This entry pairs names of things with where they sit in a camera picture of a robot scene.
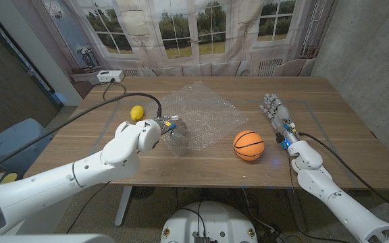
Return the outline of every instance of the table leg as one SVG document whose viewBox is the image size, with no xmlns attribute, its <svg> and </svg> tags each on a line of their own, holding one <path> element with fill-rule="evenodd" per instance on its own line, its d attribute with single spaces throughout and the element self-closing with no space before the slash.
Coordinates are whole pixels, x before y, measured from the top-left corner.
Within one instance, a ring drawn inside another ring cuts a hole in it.
<svg viewBox="0 0 389 243">
<path fill-rule="evenodd" d="M 115 226 L 119 227 L 124 222 L 124 216 L 128 210 L 128 203 L 130 201 L 130 195 L 132 194 L 132 186 L 124 186 L 122 190 L 120 205 L 118 206 L 118 212 L 116 213 Z"/>
<path fill-rule="evenodd" d="M 289 201 L 293 208 L 296 224 L 303 232 L 305 232 L 307 230 L 307 225 L 305 224 L 303 217 L 303 209 L 301 208 L 300 198 L 294 190 L 288 189 L 286 191 L 288 192 Z"/>
</svg>

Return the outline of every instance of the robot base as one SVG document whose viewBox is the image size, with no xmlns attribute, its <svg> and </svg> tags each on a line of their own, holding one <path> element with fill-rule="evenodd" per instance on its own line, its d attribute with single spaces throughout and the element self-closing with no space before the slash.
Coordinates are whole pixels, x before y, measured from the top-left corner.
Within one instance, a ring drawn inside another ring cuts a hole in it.
<svg viewBox="0 0 389 243">
<path fill-rule="evenodd" d="M 185 206 L 194 212 L 198 211 L 199 202 Z M 184 242 L 229 242 L 257 243 L 253 224 L 240 211 L 220 202 L 203 201 L 199 215 L 205 223 L 205 237 L 202 220 L 188 210 L 176 211 L 165 223 L 161 233 L 161 243 Z"/>
</svg>

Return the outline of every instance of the wooden table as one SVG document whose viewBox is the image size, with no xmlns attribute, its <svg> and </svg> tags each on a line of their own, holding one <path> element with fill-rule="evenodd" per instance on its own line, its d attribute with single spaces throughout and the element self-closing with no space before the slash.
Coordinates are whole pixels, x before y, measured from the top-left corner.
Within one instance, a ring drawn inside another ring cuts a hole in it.
<svg viewBox="0 0 389 243">
<path fill-rule="evenodd" d="M 259 105 L 264 94 L 274 93 L 290 110 L 300 132 L 311 134 L 331 146 L 364 180 L 377 189 L 389 190 L 389 152 L 347 105 L 325 78 L 314 77 L 126 77 L 128 92 L 146 92 L 157 98 L 188 84 L 203 81 L 250 122 L 235 129 L 218 143 L 201 151 L 175 158 L 163 142 L 150 153 L 139 154 L 140 170 L 131 178 L 112 183 L 129 186 L 196 186 L 289 188 L 288 158 L 276 143 L 275 130 Z M 74 114 L 103 101 L 104 86 L 93 88 Z M 107 98 L 122 94 L 114 86 Z M 101 150 L 123 121 L 131 121 L 134 105 L 147 105 L 145 97 L 128 97 L 101 107 L 62 128 L 43 151 L 26 177 L 77 161 Z M 253 130 L 265 141 L 264 153 L 253 162 L 240 159 L 233 151 L 237 133 Z M 342 188 L 364 188 L 327 150 L 303 137 L 323 157 L 325 168 Z M 294 185 L 296 174 L 292 172 Z"/>
</svg>

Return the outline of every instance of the grass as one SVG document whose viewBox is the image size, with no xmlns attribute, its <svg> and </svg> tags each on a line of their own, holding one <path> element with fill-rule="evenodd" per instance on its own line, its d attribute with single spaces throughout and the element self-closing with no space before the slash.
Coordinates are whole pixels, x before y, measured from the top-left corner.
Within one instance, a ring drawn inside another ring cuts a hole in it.
<svg viewBox="0 0 389 243">
<path fill-rule="evenodd" d="M 116 53 L 116 54 L 119 54 L 118 53 L 118 50 L 117 49 L 114 49 L 114 48 L 110 48 L 110 47 L 106 47 L 107 51 L 109 51 L 110 53 Z M 133 54 L 133 51 L 127 51 L 127 50 L 120 50 L 121 54 Z"/>
<path fill-rule="evenodd" d="M 286 36 L 288 34 L 277 34 L 274 36 L 274 40 L 275 41 L 278 41 L 278 40 L 284 40 L 286 39 Z M 261 41 L 272 41 L 273 40 L 273 36 L 272 35 L 266 35 L 266 36 L 258 36 L 257 37 L 257 41 L 258 42 L 261 42 Z"/>
<path fill-rule="evenodd" d="M 226 43 L 209 43 L 199 45 L 199 54 L 219 54 L 225 52 Z M 177 48 L 166 49 L 166 56 L 168 59 L 179 58 L 179 57 L 191 57 L 192 56 L 192 47 L 180 48 L 180 53 L 178 54 Z"/>
</svg>

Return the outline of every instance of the radiator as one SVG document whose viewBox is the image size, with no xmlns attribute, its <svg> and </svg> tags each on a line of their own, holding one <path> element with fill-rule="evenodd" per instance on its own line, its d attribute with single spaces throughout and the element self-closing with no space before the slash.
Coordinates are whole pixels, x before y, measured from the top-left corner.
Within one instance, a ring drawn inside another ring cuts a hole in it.
<svg viewBox="0 0 389 243">
<path fill-rule="evenodd" d="M 274 76 L 274 68 L 282 64 L 281 59 L 270 60 L 270 61 L 261 61 L 259 63 L 259 77 L 262 76 Z"/>
<path fill-rule="evenodd" d="M 139 76 L 139 74 L 136 70 L 123 70 L 122 73 L 125 75 L 125 77 L 137 77 L 137 76 Z"/>
</svg>

